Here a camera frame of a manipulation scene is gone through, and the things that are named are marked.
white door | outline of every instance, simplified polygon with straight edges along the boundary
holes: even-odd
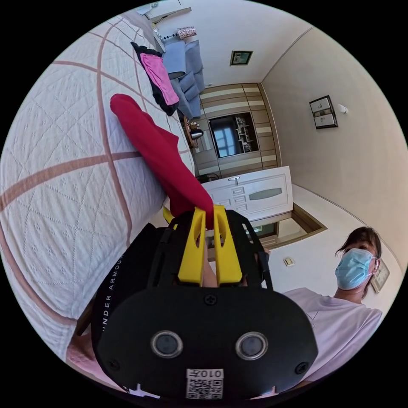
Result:
[[[209,181],[202,186],[214,204],[235,210],[255,221],[293,210],[289,167],[238,174],[231,178]]]

blue surgical mask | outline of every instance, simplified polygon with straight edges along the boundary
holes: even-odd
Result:
[[[368,268],[373,258],[365,249],[352,248],[346,252],[336,268],[337,286],[343,290],[360,286],[371,275]]]

light switch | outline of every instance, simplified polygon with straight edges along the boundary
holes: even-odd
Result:
[[[292,266],[295,264],[295,261],[290,257],[285,258],[283,261],[286,266]]]

lamp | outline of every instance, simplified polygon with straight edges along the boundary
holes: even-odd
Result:
[[[188,37],[193,37],[195,35],[197,35],[197,31],[194,27],[182,27],[178,28],[175,34],[167,35],[166,37],[163,37],[163,39],[167,40],[168,38],[171,37],[179,37],[181,40],[184,40]]]

picture frame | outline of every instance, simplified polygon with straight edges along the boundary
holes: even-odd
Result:
[[[253,51],[233,51],[231,53],[230,66],[243,66],[248,65],[251,59]]]
[[[381,260],[378,271],[370,280],[371,286],[373,287],[375,293],[379,293],[381,291],[389,276],[390,271],[385,263]]]
[[[329,95],[309,102],[316,129],[338,128],[336,113]]]

